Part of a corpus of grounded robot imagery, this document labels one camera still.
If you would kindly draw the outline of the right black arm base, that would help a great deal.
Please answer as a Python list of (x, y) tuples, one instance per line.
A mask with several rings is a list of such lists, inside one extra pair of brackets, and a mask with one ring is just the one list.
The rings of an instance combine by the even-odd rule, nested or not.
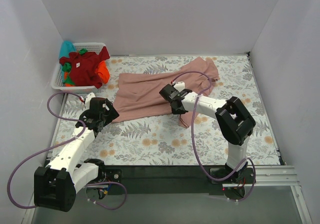
[(216, 199), (239, 202), (246, 199), (256, 184), (255, 171), (248, 162), (232, 176), (223, 181), (209, 179), (209, 196)]

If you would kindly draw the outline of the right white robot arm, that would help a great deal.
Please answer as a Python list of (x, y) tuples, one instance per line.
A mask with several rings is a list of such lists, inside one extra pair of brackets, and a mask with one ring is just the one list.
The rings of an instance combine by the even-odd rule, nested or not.
[(243, 103), (232, 97), (228, 100), (215, 99), (197, 94), (190, 89), (176, 89), (174, 85), (166, 85), (160, 92), (164, 100), (169, 102), (173, 114), (192, 112), (192, 118), (200, 113), (217, 120), (223, 137), (228, 142), (228, 158), (225, 164), (226, 177), (214, 181), (228, 179), (237, 183), (245, 176), (247, 147), (256, 122)]

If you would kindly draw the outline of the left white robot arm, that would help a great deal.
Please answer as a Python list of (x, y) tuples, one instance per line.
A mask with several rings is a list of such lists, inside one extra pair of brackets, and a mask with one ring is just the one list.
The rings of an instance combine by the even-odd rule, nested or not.
[(75, 122), (72, 141), (34, 173), (34, 204), (37, 207), (68, 212), (82, 188), (90, 182), (101, 184), (106, 180), (103, 161), (89, 159), (84, 164), (79, 161), (98, 133), (119, 114), (108, 99), (95, 97), (93, 93), (84, 101), (86, 109)]

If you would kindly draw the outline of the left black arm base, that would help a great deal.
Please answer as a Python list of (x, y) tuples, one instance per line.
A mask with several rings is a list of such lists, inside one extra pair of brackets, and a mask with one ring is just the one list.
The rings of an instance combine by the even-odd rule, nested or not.
[[(102, 177), (97, 181), (90, 181), (90, 184), (101, 182), (122, 182), (122, 170), (121, 169), (106, 169), (102, 172)], [(115, 196), (124, 194), (123, 188), (115, 184), (97, 185), (85, 187), (81, 190), (81, 194), (85, 194), (87, 199), (93, 199), (100, 201), (107, 196)]]

